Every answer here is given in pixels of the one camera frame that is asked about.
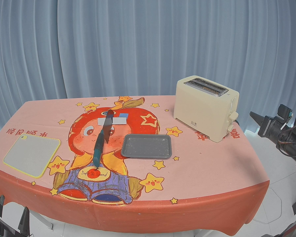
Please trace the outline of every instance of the apple graphic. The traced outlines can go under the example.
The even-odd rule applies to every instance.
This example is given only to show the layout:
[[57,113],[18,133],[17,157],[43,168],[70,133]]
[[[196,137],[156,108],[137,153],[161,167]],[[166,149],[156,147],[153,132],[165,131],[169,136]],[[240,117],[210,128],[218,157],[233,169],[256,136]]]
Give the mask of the apple graphic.
[[87,172],[87,176],[91,179],[98,178],[100,176],[101,172],[95,168],[89,169]]

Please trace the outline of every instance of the cartoon girl face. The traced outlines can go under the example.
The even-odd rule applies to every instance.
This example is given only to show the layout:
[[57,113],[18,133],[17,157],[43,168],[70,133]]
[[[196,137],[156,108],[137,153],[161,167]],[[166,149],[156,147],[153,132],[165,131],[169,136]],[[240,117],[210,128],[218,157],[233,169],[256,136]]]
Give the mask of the cartoon girl face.
[[[77,149],[84,151],[90,155],[94,152],[95,141],[102,129],[98,125],[98,120],[89,121],[74,138],[74,145]],[[107,144],[104,143],[103,154],[122,149],[125,135],[131,133],[131,128],[128,124],[113,125],[110,134],[110,140]]]

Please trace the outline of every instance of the cartoon girl eye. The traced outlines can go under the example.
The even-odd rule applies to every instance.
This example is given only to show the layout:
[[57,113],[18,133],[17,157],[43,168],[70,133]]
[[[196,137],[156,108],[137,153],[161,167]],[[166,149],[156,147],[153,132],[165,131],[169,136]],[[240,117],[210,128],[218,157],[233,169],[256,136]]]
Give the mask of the cartoon girl eye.
[[88,136],[94,131],[94,127],[92,125],[88,126],[84,131],[83,135]]
[[114,126],[112,126],[111,131],[110,131],[110,136],[113,135],[114,132],[115,132],[115,128],[114,128]]

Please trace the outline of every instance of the toaster knob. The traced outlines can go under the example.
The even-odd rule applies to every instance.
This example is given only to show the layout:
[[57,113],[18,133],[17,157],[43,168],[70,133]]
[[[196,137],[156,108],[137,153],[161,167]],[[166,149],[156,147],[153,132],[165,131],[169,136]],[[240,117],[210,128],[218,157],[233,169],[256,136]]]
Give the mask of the toaster knob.
[[227,128],[227,131],[228,131],[228,132],[231,132],[233,128],[234,128],[234,126],[233,126],[232,124],[230,124],[230,125],[228,126],[228,128]]
[[229,116],[229,118],[230,118],[231,120],[236,120],[237,117],[238,117],[238,113],[236,113],[236,112],[231,113],[231,115]]

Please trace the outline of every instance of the table leg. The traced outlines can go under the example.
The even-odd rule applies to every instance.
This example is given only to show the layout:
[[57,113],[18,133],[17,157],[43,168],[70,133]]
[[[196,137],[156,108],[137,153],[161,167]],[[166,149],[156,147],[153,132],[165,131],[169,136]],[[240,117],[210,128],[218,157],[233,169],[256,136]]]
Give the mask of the table leg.
[[42,222],[44,225],[46,225],[49,229],[53,229],[53,224],[50,223],[47,219],[45,219],[42,215],[40,215],[39,213],[30,210],[30,213],[36,218],[38,219],[40,222]]
[[213,230],[200,229],[200,231],[196,235],[194,235],[194,237],[209,237],[210,233],[212,232]]

